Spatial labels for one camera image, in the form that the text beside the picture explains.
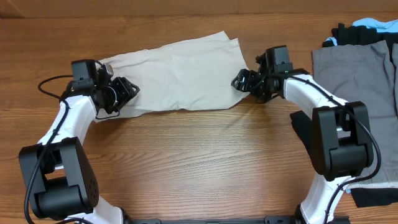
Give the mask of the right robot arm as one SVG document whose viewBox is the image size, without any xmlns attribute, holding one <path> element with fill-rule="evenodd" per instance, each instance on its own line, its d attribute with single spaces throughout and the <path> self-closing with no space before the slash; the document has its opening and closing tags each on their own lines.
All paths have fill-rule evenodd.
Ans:
<svg viewBox="0 0 398 224">
<path fill-rule="evenodd" d="M 334 215 L 343 192 L 364 180 L 363 169 L 381 161 L 366 105 L 338 98 L 308 71 L 295 69 L 284 45 L 267 49 L 256 63 L 256 71 L 240 70 L 231 86 L 262 103 L 279 96 L 300 108 L 307 122 L 303 128 L 310 134 L 307 153 L 316 172 L 294 215 L 266 216 L 265 223 L 349 223 L 349 217 Z"/>
</svg>

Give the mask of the grey shorts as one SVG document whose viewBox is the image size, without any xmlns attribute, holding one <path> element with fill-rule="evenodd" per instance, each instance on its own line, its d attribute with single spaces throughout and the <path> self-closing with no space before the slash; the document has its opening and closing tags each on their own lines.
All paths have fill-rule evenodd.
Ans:
<svg viewBox="0 0 398 224">
<path fill-rule="evenodd" d="M 350 188 L 397 187 L 397 45 L 337 45 L 312 52 L 313 77 L 323 88 L 347 101 L 361 101 L 381 152 L 375 177 Z"/>
</svg>

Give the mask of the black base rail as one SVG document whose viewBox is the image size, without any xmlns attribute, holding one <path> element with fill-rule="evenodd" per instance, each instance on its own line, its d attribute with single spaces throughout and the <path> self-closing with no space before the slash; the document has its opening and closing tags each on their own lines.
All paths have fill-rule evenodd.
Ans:
<svg viewBox="0 0 398 224">
<path fill-rule="evenodd" d="M 140 219 L 124 221 L 127 224 L 304 224 L 294 216 L 267 216 L 264 218 L 242 218 L 242 219 L 209 219 L 209 220 L 160 220 Z"/>
</svg>

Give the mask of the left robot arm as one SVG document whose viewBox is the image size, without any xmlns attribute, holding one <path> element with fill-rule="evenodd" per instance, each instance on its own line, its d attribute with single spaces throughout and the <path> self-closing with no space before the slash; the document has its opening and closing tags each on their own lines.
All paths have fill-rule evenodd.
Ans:
<svg viewBox="0 0 398 224">
<path fill-rule="evenodd" d="M 100 196 L 98 183 L 83 149 L 88 128 L 117 118 L 121 108 L 140 91 L 125 77 L 114 77 L 108 63 L 85 59 L 72 62 L 65 91 L 57 99 L 60 110 L 37 144 L 23 147 L 19 164 L 26 192 L 24 215 L 57 223 L 132 223 L 121 208 Z"/>
</svg>

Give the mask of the beige shorts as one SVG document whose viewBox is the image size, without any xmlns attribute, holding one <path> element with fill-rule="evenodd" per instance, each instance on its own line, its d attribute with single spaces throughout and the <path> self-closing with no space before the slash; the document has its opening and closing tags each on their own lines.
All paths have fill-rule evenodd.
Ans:
<svg viewBox="0 0 398 224">
<path fill-rule="evenodd" d="M 115 77 L 140 89 L 121 109 L 120 118 L 173 110 L 225 110 L 247 97 L 231 82 L 246 68 L 238 39 L 221 31 L 156 49 L 104 58 Z"/>
</svg>

